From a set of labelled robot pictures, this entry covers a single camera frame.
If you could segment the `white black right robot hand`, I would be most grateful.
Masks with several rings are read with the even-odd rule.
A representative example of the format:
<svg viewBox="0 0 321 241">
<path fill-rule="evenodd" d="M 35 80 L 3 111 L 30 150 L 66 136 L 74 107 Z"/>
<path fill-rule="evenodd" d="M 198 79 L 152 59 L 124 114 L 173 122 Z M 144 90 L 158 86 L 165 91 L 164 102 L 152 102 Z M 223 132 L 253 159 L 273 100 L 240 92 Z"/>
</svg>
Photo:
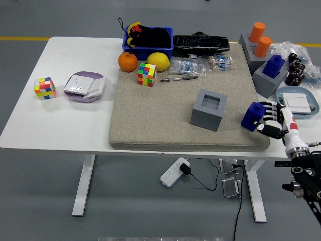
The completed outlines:
<svg viewBox="0 0 321 241">
<path fill-rule="evenodd" d="M 288 158 L 310 154 L 309 147 L 299 136 L 298 126 L 291 110 L 278 102 L 262 101 L 266 108 L 263 123 L 251 122 L 259 133 L 274 139 L 282 139 Z"/>
</svg>

